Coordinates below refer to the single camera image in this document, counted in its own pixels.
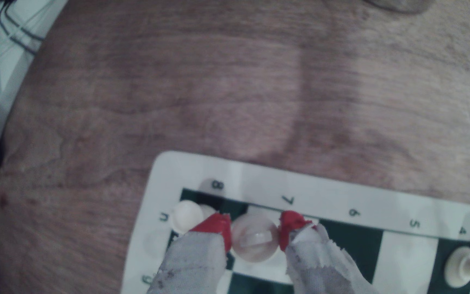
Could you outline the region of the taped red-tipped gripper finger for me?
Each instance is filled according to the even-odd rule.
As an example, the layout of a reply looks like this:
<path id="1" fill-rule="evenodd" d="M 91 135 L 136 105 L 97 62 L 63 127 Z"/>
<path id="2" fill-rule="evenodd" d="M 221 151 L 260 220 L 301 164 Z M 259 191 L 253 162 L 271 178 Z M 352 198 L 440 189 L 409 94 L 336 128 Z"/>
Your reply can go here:
<path id="1" fill-rule="evenodd" d="M 296 211 L 280 215 L 279 247 L 294 293 L 377 293 L 326 228 Z"/>
<path id="2" fill-rule="evenodd" d="M 147 293 L 216 293 L 231 247 L 230 214 L 216 212 L 169 246 Z"/>

